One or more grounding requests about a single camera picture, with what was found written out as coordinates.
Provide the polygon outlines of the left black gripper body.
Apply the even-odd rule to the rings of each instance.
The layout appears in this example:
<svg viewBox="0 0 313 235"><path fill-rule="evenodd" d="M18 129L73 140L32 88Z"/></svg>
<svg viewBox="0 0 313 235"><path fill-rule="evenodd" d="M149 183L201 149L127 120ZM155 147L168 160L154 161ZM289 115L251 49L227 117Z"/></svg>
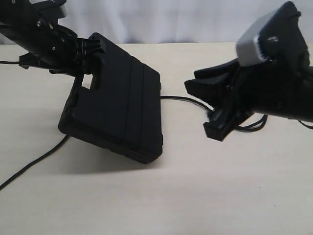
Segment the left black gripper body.
<svg viewBox="0 0 313 235"><path fill-rule="evenodd" d="M0 2L1 35L28 52L19 65L73 75L78 37L58 20L43 15L29 0Z"/></svg>

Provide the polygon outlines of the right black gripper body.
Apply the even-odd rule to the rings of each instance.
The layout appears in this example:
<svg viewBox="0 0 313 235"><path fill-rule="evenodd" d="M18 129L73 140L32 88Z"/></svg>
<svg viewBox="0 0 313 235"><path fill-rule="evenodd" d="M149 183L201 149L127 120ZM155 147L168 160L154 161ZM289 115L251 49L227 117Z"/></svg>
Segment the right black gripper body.
<svg viewBox="0 0 313 235"><path fill-rule="evenodd" d="M276 9L277 13L261 31L261 47L268 59L249 67L239 64L226 109L236 107L312 122L313 68L299 28L301 12L292 1Z"/></svg>

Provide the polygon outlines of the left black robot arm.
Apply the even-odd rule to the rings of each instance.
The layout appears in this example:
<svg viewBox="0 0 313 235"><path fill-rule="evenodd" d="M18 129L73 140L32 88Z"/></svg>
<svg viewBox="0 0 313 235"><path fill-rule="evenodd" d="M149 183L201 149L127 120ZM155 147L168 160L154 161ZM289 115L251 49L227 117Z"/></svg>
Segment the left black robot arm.
<svg viewBox="0 0 313 235"><path fill-rule="evenodd" d="M94 37L80 38L60 25L59 19L67 15L65 4L64 0L0 2L0 33L27 51L19 57L20 67L72 76L91 73L89 62L94 54L105 53L105 43Z"/></svg>

